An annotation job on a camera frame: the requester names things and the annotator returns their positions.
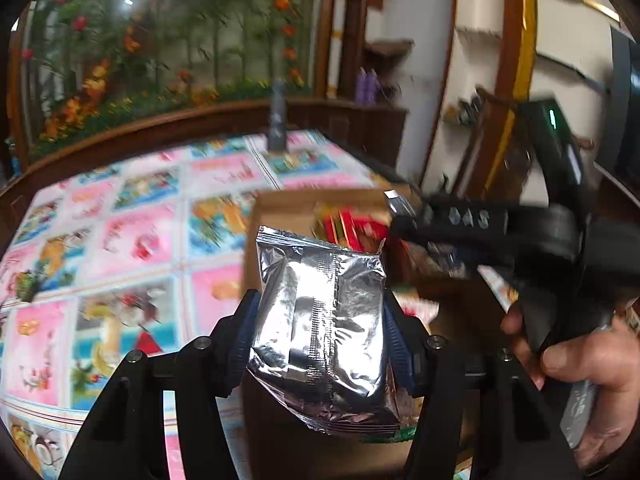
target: cylindrical bottle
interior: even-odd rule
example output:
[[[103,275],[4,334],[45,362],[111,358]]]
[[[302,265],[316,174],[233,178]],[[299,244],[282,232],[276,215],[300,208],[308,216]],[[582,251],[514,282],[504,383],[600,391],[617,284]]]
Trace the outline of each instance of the cylindrical bottle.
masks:
[[[282,80],[273,82],[271,93],[271,113],[269,116],[269,134],[267,150],[270,152],[287,151],[287,103],[284,98],[286,84]]]
[[[356,78],[356,104],[363,105],[367,99],[367,73],[363,68]]]
[[[375,70],[372,70],[367,75],[367,90],[365,92],[365,103],[369,106],[376,104],[378,100],[378,90],[380,89],[380,81],[378,80],[378,74]]]

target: human hand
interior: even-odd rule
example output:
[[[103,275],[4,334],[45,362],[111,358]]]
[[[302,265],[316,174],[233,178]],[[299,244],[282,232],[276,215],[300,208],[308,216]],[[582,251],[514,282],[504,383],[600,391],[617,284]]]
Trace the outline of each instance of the human hand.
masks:
[[[551,346],[539,359],[522,335],[522,313],[514,306],[502,320],[512,350],[538,389],[551,377],[567,383],[588,379],[600,385],[591,420],[574,450],[581,469],[617,451],[636,423],[640,404],[640,342],[617,317],[611,330]]]

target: wooden sideboard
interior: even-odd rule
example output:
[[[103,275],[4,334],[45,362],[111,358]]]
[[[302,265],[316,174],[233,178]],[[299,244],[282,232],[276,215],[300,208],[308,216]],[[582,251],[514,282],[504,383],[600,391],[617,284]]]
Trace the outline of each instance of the wooden sideboard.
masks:
[[[344,147],[395,167],[407,110],[315,98],[294,98],[287,103],[290,129],[319,130]],[[264,131],[269,109],[268,100],[255,100],[181,110],[126,124],[39,160],[0,191],[0,248],[7,247],[39,189],[154,150],[216,135]]]

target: fingernail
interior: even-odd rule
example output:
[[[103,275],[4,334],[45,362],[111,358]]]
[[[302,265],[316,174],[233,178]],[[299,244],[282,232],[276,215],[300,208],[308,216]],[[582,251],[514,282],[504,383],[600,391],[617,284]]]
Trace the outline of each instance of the fingernail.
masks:
[[[542,354],[542,362],[547,370],[559,370],[566,366],[568,356],[563,345],[555,345],[547,348]]]

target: tablecloth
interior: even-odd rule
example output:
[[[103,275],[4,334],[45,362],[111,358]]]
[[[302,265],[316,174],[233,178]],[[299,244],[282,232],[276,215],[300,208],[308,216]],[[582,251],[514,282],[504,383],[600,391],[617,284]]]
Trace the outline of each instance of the tablecloth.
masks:
[[[267,153],[261,135],[211,140],[39,191],[0,264],[0,416],[31,465],[57,478],[128,351],[177,351],[233,314],[257,193],[376,182],[322,135],[298,131],[285,155]],[[42,286],[32,303],[21,303],[30,272]],[[239,476],[249,478],[239,393],[219,401]],[[169,392],[164,421],[171,478],[181,480]]]

